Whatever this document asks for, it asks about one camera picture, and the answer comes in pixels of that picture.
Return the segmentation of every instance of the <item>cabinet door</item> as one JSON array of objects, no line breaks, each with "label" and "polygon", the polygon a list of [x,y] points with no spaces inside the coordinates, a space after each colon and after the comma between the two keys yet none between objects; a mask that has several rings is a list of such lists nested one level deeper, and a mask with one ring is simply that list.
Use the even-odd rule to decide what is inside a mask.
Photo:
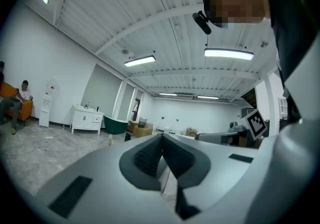
[{"label": "cabinet door", "polygon": [[83,128],[89,129],[91,128],[92,121],[94,120],[94,116],[91,114],[86,114],[84,117]]},{"label": "cabinet door", "polygon": [[85,115],[81,113],[75,113],[73,118],[73,127],[83,127],[85,123]]}]

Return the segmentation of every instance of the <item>gray pants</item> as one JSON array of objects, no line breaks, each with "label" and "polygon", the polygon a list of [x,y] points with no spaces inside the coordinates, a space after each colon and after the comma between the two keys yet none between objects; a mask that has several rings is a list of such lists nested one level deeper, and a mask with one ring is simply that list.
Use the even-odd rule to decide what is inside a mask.
[{"label": "gray pants", "polygon": [[11,121],[11,127],[16,128],[19,110],[22,107],[21,101],[15,102],[10,97],[4,98],[1,102],[0,122],[4,121],[4,114],[11,107],[13,107],[13,117],[12,117],[12,121]]}]

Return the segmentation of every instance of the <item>white shirt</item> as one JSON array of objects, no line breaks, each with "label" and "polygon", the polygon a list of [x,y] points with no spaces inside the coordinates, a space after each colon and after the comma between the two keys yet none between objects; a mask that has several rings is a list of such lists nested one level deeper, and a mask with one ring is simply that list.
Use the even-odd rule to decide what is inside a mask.
[{"label": "white shirt", "polygon": [[21,95],[21,97],[24,99],[24,100],[30,100],[30,92],[28,92],[27,90],[26,91],[23,91],[21,89],[21,87],[19,88],[19,93]]}]

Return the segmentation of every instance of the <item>person in white shirt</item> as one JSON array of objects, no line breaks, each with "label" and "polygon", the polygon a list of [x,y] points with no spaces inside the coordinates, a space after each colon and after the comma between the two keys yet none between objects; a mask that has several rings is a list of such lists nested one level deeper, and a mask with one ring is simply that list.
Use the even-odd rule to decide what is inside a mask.
[{"label": "person in white shirt", "polygon": [[23,102],[27,102],[30,100],[30,92],[28,91],[28,81],[24,80],[21,85],[21,89],[16,89],[16,92],[12,97],[4,98],[1,102],[1,109],[0,109],[0,124],[4,123],[4,114],[5,112],[13,107],[13,117],[11,121],[11,133],[14,135],[16,134],[16,127],[17,127],[17,119],[19,110],[22,107]]}]

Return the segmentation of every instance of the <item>gray marble floor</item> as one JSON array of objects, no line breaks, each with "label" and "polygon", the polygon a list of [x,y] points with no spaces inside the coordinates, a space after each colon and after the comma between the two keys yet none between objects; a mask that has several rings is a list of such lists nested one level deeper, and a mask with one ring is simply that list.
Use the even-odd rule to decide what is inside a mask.
[{"label": "gray marble floor", "polygon": [[[109,134],[104,130],[100,135],[85,130],[74,130],[71,134],[69,128],[39,127],[38,122],[30,120],[26,121],[25,127],[19,123],[16,135],[11,135],[10,127],[9,122],[0,126],[0,159],[12,181],[31,195],[84,155],[109,147]],[[112,147],[116,147],[125,142],[125,133],[112,138]],[[175,207],[176,190],[177,180],[170,173],[163,199],[172,208]]]}]

